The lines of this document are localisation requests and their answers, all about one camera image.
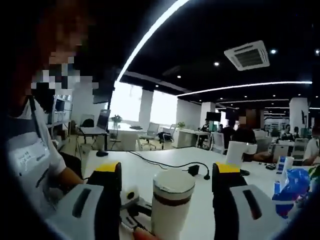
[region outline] laptop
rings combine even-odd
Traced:
[[[106,134],[107,124],[109,121],[110,110],[103,109],[100,111],[98,122],[95,127],[80,127],[84,134],[103,135]]]

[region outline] white mug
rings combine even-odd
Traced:
[[[151,226],[160,240],[178,240],[188,215],[195,178],[187,172],[169,169],[153,179]]]

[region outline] black ceiling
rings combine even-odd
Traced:
[[[121,69],[144,33],[173,2],[146,0],[137,5],[135,1],[127,1],[100,6],[95,13],[96,26],[75,60],[81,74],[96,75],[109,66]],[[265,82],[315,82],[313,66],[320,62],[320,56],[315,56],[315,48],[319,48],[320,43],[318,30],[311,8],[303,3],[190,0],[146,42],[128,71],[191,92]],[[238,71],[224,55],[227,49],[259,40],[264,42],[268,52],[277,50],[276,54],[268,55],[269,67]],[[219,66],[214,66],[214,62],[219,62]],[[122,81],[147,89],[155,87],[153,82],[134,77],[124,76]],[[160,91],[175,95],[184,93],[161,83],[158,85]],[[236,102],[291,99],[299,94],[308,97],[311,107],[320,107],[312,86],[306,84],[233,88],[182,96],[181,99],[199,103]],[[288,107],[289,102],[242,103],[242,107],[282,105]]]

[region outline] lanyard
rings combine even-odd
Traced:
[[[29,98],[30,107],[31,107],[31,118],[34,122],[35,131],[36,131],[38,138],[41,139],[40,129],[39,129],[39,125],[38,125],[36,114],[35,114],[35,111],[36,111],[35,99],[31,95],[28,98]]]

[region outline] ceiling vent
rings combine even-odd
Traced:
[[[268,53],[263,41],[255,41],[224,51],[238,71],[269,67]]]

